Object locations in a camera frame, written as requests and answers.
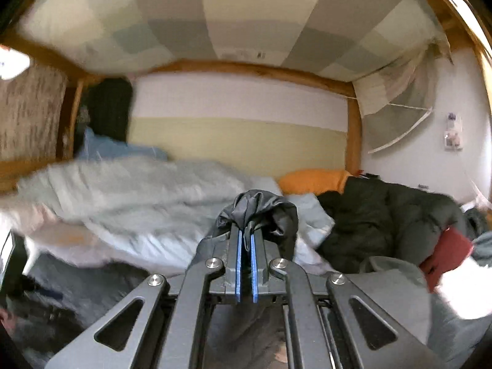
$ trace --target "hand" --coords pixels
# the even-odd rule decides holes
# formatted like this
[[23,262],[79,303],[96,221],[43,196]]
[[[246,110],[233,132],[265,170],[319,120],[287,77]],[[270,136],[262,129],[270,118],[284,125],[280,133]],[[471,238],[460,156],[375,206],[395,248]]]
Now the hand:
[[13,313],[0,308],[0,322],[3,324],[3,327],[9,335],[14,334],[17,317]]

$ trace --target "white wall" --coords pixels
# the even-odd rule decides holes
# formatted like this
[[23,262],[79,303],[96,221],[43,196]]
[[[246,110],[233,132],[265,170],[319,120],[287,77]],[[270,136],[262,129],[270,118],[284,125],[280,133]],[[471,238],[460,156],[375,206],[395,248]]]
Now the white wall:
[[[431,116],[395,145],[374,154],[363,146],[362,168],[384,181],[418,187],[453,196],[460,202],[474,198],[471,178],[481,192],[490,194],[492,142],[489,102],[472,50],[453,53],[454,66],[437,61],[439,80],[435,110]],[[444,149],[448,112],[461,115],[463,151]]]
[[133,117],[214,117],[347,131],[342,96],[293,83],[218,73],[155,73],[135,84]]

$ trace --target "orange pillow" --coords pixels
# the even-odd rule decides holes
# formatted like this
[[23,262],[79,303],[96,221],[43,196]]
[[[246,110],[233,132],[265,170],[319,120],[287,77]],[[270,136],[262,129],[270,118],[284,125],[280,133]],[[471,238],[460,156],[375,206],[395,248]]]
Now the orange pillow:
[[326,169],[304,169],[288,173],[279,180],[284,194],[323,194],[325,191],[343,193],[345,183],[351,176],[347,171],[328,171]]

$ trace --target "white fabric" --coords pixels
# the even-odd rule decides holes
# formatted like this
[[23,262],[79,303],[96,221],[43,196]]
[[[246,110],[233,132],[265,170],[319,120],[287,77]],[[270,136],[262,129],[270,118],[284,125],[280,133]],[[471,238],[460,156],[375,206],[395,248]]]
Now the white fabric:
[[0,197],[0,229],[29,235],[44,224],[58,221],[57,216],[43,204],[17,194]]
[[461,319],[478,319],[492,313],[492,268],[471,257],[442,275],[437,293]]
[[265,190],[270,191],[278,196],[283,196],[282,190],[280,190],[279,184],[273,177],[268,176],[252,176],[251,178],[252,190]]
[[145,269],[149,273],[164,274],[166,271],[166,265],[146,261],[105,244],[82,225],[59,222],[43,226],[26,237],[26,248],[29,252],[29,259],[24,274],[29,273],[40,253],[45,251],[80,268],[97,268],[116,261]]
[[235,198],[246,176],[213,161],[162,162],[132,156],[49,165],[17,183],[19,195],[76,221],[145,205],[199,205]]
[[315,251],[323,240],[328,237],[335,225],[335,221],[326,214],[319,204],[318,198],[312,193],[292,194],[286,196],[286,198],[296,205],[299,217],[294,262],[312,275],[335,272],[331,265]]

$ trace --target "brown patterned fabric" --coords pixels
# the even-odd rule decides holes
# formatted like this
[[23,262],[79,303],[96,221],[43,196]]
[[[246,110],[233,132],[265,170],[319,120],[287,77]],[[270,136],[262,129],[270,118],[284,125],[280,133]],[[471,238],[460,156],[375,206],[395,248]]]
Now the brown patterned fabric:
[[33,62],[0,80],[0,160],[54,158],[66,76]]
[[94,73],[221,59],[353,81],[371,151],[429,115],[422,51],[450,53],[426,0],[36,0],[17,31]]

